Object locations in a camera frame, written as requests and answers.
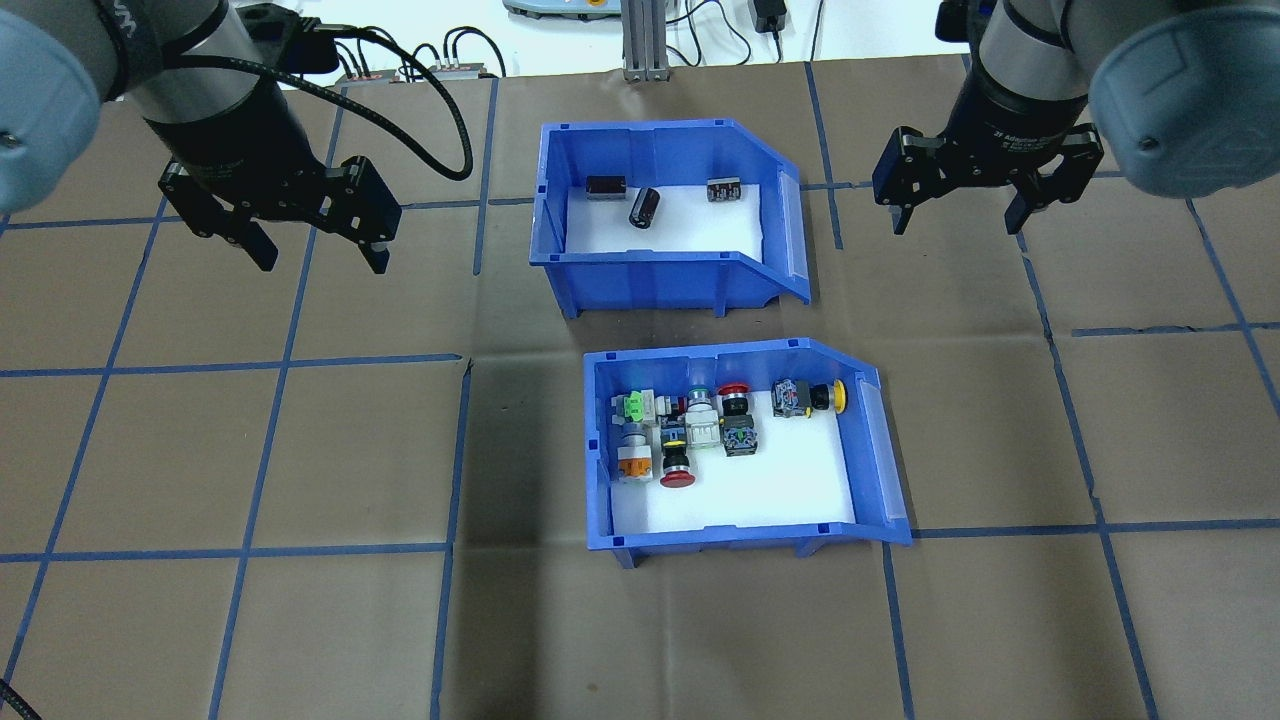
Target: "electrolytic capacitor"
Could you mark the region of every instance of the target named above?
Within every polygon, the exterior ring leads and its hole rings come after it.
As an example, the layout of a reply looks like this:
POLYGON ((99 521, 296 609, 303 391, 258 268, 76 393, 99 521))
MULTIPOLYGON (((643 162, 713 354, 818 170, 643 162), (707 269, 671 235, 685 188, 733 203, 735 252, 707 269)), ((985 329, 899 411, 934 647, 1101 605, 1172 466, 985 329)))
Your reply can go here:
POLYGON ((631 206, 631 224, 646 229, 653 224, 653 214, 658 210, 658 201, 662 196, 658 191, 652 187, 640 188, 640 195, 636 195, 636 204, 631 206))

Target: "grid line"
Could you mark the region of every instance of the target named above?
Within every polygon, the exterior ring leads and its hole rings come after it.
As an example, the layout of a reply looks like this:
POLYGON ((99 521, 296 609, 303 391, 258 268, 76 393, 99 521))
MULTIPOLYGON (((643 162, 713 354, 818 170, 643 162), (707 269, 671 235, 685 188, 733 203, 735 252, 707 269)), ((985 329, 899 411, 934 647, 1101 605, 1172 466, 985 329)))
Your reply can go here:
MULTIPOLYGON (((347 96, 347 88, 342 88, 342 96, 347 96)), ((325 167, 333 164, 334 152, 338 149, 338 135, 342 131, 343 109, 338 108, 333 118, 333 129, 329 136, 329 151, 325 156, 325 167)), ((298 334, 298 320, 302 316, 302 301, 307 291, 307 278, 311 273, 311 260, 315 255, 316 228, 307 233, 307 247, 302 256, 302 269, 298 273, 298 287, 293 296, 293 313, 289 318, 289 331, 284 338, 284 352, 280 359, 279 375, 275 380, 275 395, 271 400, 271 414, 266 423, 266 437, 262 441, 262 455, 259 460, 257 477, 253 480, 253 495, 250 500, 248 519, 244 521, 244 537, 241 542, 238 562, 236 564, 236 583, 232 585, 230 607, 227 611, 227 624, 223 628, 223 642, 218 655, 218 670, 214 675, 214 688, 209 701, 209 720, 218 720, 221 710, 223 689, 227 683, 227 666, 230 662, 232 643, 236 637, 236 623, 239 618, 239 603, 244 591, 244 575, 248 571, 250 550, 253 547, 253 530, 257 525, 257 514, 262 503, 262 489, 266 486, 266 471, 271 462, 271 448, 275 442, 275 430, 280 419, 280 405, 284 401, 284 386, 289 379, 289 364, 293 359, 293 345, 298 334)))
POLYGON ((906 638, 902 634, 902 609, 897 601, 897 575, 893 573, 893 548, 881 543, 884 565, 884 592, 888 594, 888 623, 893 633, 893 656, 897 659, 897 684, 902 693, 902 717, 915 720, 915 700, 911 697, 911 671, 906 664, 906 638))
MULTIPOLYGON (((115 365, 115 359, 120 354, 120 345, 124 342, 124 331, 129 327, 133 305, 138 299, 138 288, 142 286, 142 275, 146 273, 147 263, 151 260, 151 249, 155 246, 156 233, 160 231, 160 218, 164 217, 166 205, 168 201, 161 199, 152 218, 151 232, 147 233, 147 243, 142 249, 142 259, 138 261, 138 269, 133 273, 133 286, 129 288, 129 297, 124 302, 120 323, 111 341, 111 351, 106 356, 106 368, 115 365)), ((72 495, 76 492, 76 480, 79 479, 79 471, 84 464, 84 455, 88 451, 88 442, 93 434, 93 424, 97 421, 97 414, 102 409, 102 398, 106 396, 106 383, 109 379, 110 373, 104 373, 97 383, 97 392, 93 395, 93 404, 90 406, 88 418, 84 420, 84 430, 81 433, 79 445, 76 448, 76 460, 72 461, 67 486, 63 488, 63 497, 58 503, 58 514, 54 516, 52 528, 49 530, 49 541, 45 543, 45 557, 40 560, 40 568, 36 570, 36 580, 31 585, 31 593, 27 596, 27 605, 22 612, 17 637, 13 641, 13 648, 9 651, 9 661, 4 670, 4 680, 6 683, 13 680, 13 673, 18 667, 18 657, 22 656, 22 647, 27 642, 27 630, 31 629, 31 619, 36 612, 36 605, 40 602, 40 593, 45 587, 45 577, 49 574, 50 561, 47 556, 52 555, 54 547, 58 544, 58 536, 63 530, 63 523, 67 520, 72 495)))
POLYGON ((401 210, 447 210, 451 208, 479 208, 479 200, 436 200, 434 202, 410 202, 401 210))
POLYGON ((10 223, 12 231, 41 231, 56 228, 90 228, 102 225, 150 225, 152 223, 168 224, 180 223, 182 218, 175 215, 163 218, 95 218, 90 220, 42 220, 33 223, 10 223))
MULTIPOLYGON (((312 357, 291 360, 292 368, 342 368, 352 365, 407 365, 416 363, 453 363, 462 360, 456 352, 421 355, 356 355, 347 357, 312 357)), ((186 373, 236 373, 243 370, 279 370, 279 360, 252 363, 197 363, 192 365, 137 365, 128 368, 37 368, 32 370, 0 370, 0 378, 50 378, 96 375, 173 375, 186 373)))
POLYGON ((827 210, 831 213, 831 233, 836 238, 836 250, 844 250, 845 238, 840 232, 840 209, 836 206, 836 190, 831 173, 831 152, 827 146, 827 127, 822 122, 822 102, 818 101, 818 82, 813 77, 813 63, 804 64, 804 76, 809 83, 813 122, 818 127, 818 150, 822 151, 822 174, 827 190, 827 210))
MULTIPOLYGON (((416 555, 444 552, 443 542, 407 542, 407 543, 375 543, 375 544, 321 544, 321 546, 280 546, 280 547, 251 547, 248 556, 252 557, 335 557, 343 555, 416 555)), ((239 557, 243 552, 239 547, 209 547, 209 548, 179 548, 179 550, 106 550, 106 551, 74 551, 52 552, 12 552, 0 555, 0 565, 13 565, 19 562, 40 562, 47 559, 50 562, 119 562, 142 560, 219 560, 239 557)))
POLYGON ((430 717, 440 719, 440 694, 444 692, 444 651, 448 642, 449 600, 453 594, 453 552, 458 539, 458 515, 462 506, 462 462, 466 457, 467 415, 471 407, 471 369, 462 373, 458 393, 458 430, 453 445, 453 489, 449 493, 449 527, 444 543, 444 569, 440 575, 440 602, 435 618, 435 653, 431 664, 430 717))
MULTIPOLYGON (((1107 523, 1108 533, 1197 533, 1197 532, 1249 532, 1280 530, 1280 518, 1236 518, 1210 520, 1147 520, 1135 523, 1107 523)), ((968 539, 968 538, 1012 538, 1012 537, 1059 537, 1088 536, 1098 532, 1096 524, 1075 525, 984 525, 956 528, 916 528, 911 530, 915 539, 968 539)), ((444 552, 448 542, 424 543, 380 543, 380 544, 325 544, 325 546, 283 546, 252 547, 250 557, 330 557, 335 555, 404 555, 444 552)), ((174 548, 174 550, 105 550, 74 552, 9 552, 0 553, 0 565, 22 562, 113 562, 120 560, 205 560, 220 557, 239 557, 241 548, 174 548)))
POLYGON ((1276 418, 1280 418, 1280 395, 1276 393, 1276 384, 1271 379, 1267 361, 1262 357, 1262 348, 1258 347, 1258 341, 1253 337, 1253 329, 1244 318, 1244 307, 1240 306, 1240 300, 1235 296, 1235 290, 1231 288, 1231 281, 1226 278, 1226 268, 1222 266, 1222 261, 1217 258, 1217 251, 1213 250, 1213 240, 1210 237, 1208 228, 1204 227, 1204 220, 1199 217, 1199 211, 1196 210, 1196 202, 1188 199, 1187 210, 1192 214, 1192 219, 1196 220, 1201 241, 1204 245, 1204 252, 1208 255, 1210 263, 1213 264, 1217 282, 1222 286, 1222 295, 1226 296, 1228 304, 1231 305, 1231 313, 1235 314, 1235 322, 1244 336, 1244 343, 1249 346, 1249 355, 1253 356, 1253 363, 1258 366, 1258 375, 1262 377, 1262 386, 1267 389, 1267 397, 1271 398, 1271 407, 1275 410, 1276 418))
POLYGON ((1097 525, 1098 539, 1102 543, 1102 555, 1106 560, 1107 574, 1111 578, 1111 589, 1115 593, 1116 610, 1120 614, 1120 624, 1124 628, 1125 641, 1129 644, 1129 656, 1133 660, 1133 669, 1138 678, 1138 691, 1142 693, 1142 702, 1147 710, 1148 720, 1158 720, 1160 711, 1156 706, 1156 696, 1147 676, 1147 664, 1142 656, 1142 646, 1138 643, 1138 632, 1133 625, 1133 616, 1129 612, 1129 597, 1124 589, 1124 579, 1120 577, 1120 565, 1116 561, 1115 547, 1111 543, 1111 533, 1107 529, 1106 514, 1102 510, 1102 501, 1094 495, 1093 465, 1089 461, 1089 452, 1084 446, 1084 433, 1080 430, 1080 420, 1075 413, 1075 401, 1071 398, 1071 387, 1066 380, 1062 369, 1062 354, 1053 340, 1053 325, 1048 319, 1048 306, 1044 304, 1044 295, 1041 292, 1039 281, 1036 277, 1036 265, 1032 263, 1030 252, 1027 249, 1027 237, 1019 232, 1018 249, 1023 255, 1023 268, 1027 272, 1027 282, 1036 296, 1036 309, 1039 311, 1041 324, 1044 331, 1044 342, 1048 346, 1050 356, 1053 359, 1053 374, 1057 377, 1057 389, 1062 396, 1062 409, 1066 411, 1066 420, 1071 429, 1071 439, 1075 443, 1076 460, 1080 464, 1080 473, 1084 475, 1084 486, 1089 493, 1089 502, 1093 506, 1093 519, 1097 525))
POLYGON ((480 213, 476 217, 476 249, 471 274, 479 275, 484 264, 484 223, 489 209, 489 168, 493 164, 493 122, 498 117, 498 81, 489 81, 489 123, 484 129, 484 160, 480 168, 480 213))

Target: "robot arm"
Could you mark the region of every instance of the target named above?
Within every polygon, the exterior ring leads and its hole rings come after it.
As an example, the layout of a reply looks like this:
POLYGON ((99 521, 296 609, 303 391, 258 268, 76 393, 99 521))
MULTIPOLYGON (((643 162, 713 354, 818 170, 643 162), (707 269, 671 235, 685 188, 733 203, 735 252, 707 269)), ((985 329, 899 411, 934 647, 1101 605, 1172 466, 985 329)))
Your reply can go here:
MULTIPOLYGON (((342 32, 361 31, 271 4, 0 0, 0 61, 23 70, 0 78, 0 211, 44 200, 87 147, 101 102, 123 94, 174 155, 159 184, 192 232, 221 236, 270 270, 278 251, 257 220, 303 220, 351 240, 384 273, 399 204, 367 158, 334 169, 317 160, 275 82, 335 69, 342 32)), ((458 124, 465 155, 461 170, 433 167, 462 179, 474 165, 466 128, 425 74, 458 124)), ((434 163, 403 132, 397 137, 434 163)))
POLYGON ((1111 142, 1146 192, 1201 197, 1280 172, 1280 0, 947 0, 972 64, 937 137, 893 131, 876 201, 893 232, 956 187, 1012 184, 1016 233, 1080 197, 1111 142), (1093 124, 1075 124, 1087 102, 1093 124), (1047 164, 1061 158, 1051 173, 1047 164))

